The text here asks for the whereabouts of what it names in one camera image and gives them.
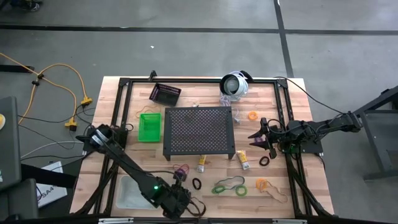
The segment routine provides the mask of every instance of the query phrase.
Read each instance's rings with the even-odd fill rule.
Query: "black hair tie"
[[[199,187],[197,187],[197,185],[195,184],[195,181],[197,181],[199,183]],[[192,179],[192,185],[193,185],[193,188],[196,189],[196,190],[200,190],[201,189],[201,181],[199,179],[197,179],[197,178]]]
[[[260,166],[268,166],[268,164],[269,164],[269,158],[266,157],[266,156],[261,157],[259,164],[260,164]]]

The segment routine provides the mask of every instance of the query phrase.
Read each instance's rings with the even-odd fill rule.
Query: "green container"
[[[162,114],[142,113],[139,116],[138,141],[160,142],[162,128]]]

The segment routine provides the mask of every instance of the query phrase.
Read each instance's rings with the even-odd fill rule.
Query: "wooden table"
[[[110,124],[113,113],[116,92],[120,77],[104,77],[101,91],[99,93],[93,125],[98,126],[101,123]],[[304,87],[304,81],[301,78],[294,78],[293,81]],[[295,85],[289,83],[290,98],[295,119],[312,120],[308,98]],[[170,83],[168,85],[181,88],[182,92],[178,100],[177,106],[188,107],[193,104],[200,106],[219,106],[220,89],[219,84],[213,83]],[[191,168],[187,181],[184,186],[188,188],[193,196],[203,201],[207,206],[207,212],[204,217],[219,218],[290,218],[294,217],[292,200],[290,196],[289,181],[287,177],[287,169],[285,157],[278,152],[278,156],[271,160],[267,167],[259,165],[259,159],[268,155],[268,152],[259,147],[250,146],[249,143],[253,139],[248,136],[257,132],[260,128],[259,119],[256,121],[248,120],[250,111],[257,111],[259,118],[278,119],[276,111],[275,93],[272,85],[266,84],[250,84],[249,93],[246,97],[241,98],[239,102],[233,103],[233,108],[239,109],[239,119],[241,124],[234,124],[234,138],[236,150],[246,151],[251,168],[242,170],[241,164],[236,156],[232,160],[228,160],[227,155],[209,155],[206,159],[205,172],[198,173],[195,168],[198,164],[199,156],[172,156],[171,161],[166,161],[162,154],[163,139],[159,143],[143,143],[138,142],[138,123],[139,119],[136,113],[145,105],[159,106],[161,108],[162,119],[164,125],[164,106],[153,103],[148,100],[149,95],[154,87],[153,83],[135,83],[132,89],[131,103],[129,107],[129,116],[127,123],[134,125],[134,130],[129,133],[127,138],[126,153],[134,159],[144,170],[173,170],[174,164],[188,164]],[[282,94],[282,105],[285,109],[285,99]],[[118,115],[118,123],[120,123],[121,113],[124,106],[124,97],[121,100],[120,112]],[[88,200],[94,189],[98,185],[100,179],[101,166],[103,163],[102,154],[93,153],[86,158],[81,166],[80,175],[76,185],[75,195],[71,207],[71,212],[77,211]],[[326,181],[325,171],[323,170],[321,160],[309,154],[304,154],[303,164],[305,175],[307,178],[308,188],[312,191],[318,201],[324,208],[333,213],[331,198]],[[116,206],[116,199],[119,197],[118,183],[122,176],[126,173],[119,168],[118,182],[114,195],[114,203],[112,216],[114,217],[161,217],[162,209],[157,210],[129,210],[120,209]],[[248,194],[245,197],[238,197],[234,191],[225,191],[220,195],[213,195],[211,189],[214,183],[232,177],[242,175],[246,179],[246,187]],[[168,183],[173,183],[172,175],[158,174]],[[201,190],[195,190],[192,186],[192,179],[199,178],[202,181]],[[259,177],[266,178],[272,185],[280,189],[282,193],[289,196],[287,203],[280,203],[273,199],[268,193],[260,193],[255,188],[256,179]],[[302,193],[298,189],[298,199],[300,208],[303,212],[304,205]],[[104,209],[108,194],[108,188],[104,191],[103,205]],[[183,217],[191,217],[188,212]]]

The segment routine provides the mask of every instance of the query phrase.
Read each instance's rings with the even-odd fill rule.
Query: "perforated metal platform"
[[[166,108],[163,155],[235,154],[230,106]]]

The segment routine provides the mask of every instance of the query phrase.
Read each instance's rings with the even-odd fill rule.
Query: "gray concrete floor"
[[[280,0],[280,6],[288,29],[397,29],[398,2],[393,0]],[[0,22],[277,28],[272,0],[51,0],[36,13],[5,9],[0,13]],[[310,94],[338,110],[355,110],[398,84],[397,36],[288,35],[287,42],[295,77],[304,78]],[[148,75],[156,70],[165,76],[222,76],[231,70],[246,70],[254,77],[286,76],[278,34],[0,30],[0,52],[37,70],[59,62],[72,65],[82,74],[94,101],[105,75]],[[0,63],[11,64],[4,58]],[[80,83],[71,71],[54,68],[47,76],[69,86],[81,98]],[[0,73],[0,96],[16,96],[20,114],[29,101],[33,79],[33,75]],[[310,103],[315,121],[335,115]],[[60,120],[72,113],[72,106],[72,98],[65,91],[43,83],[29,116]],[[77,133],[85,127],[80,124]],[[25,120],[23,125],[57,141],[71,139],[62,123]],[[21,154],[50,143],[22,128],[20,135]],[[378,171],[364,131],[333,133],[322,143],[335,213],[345,218],[398,222],[398,180],[368,184],[362,180],[363,175]],[[81,145],[68,151],[54,146],[33,156],[80,153]],[[56,160],[37,158],[26,163],[44,166],[49,161]]]

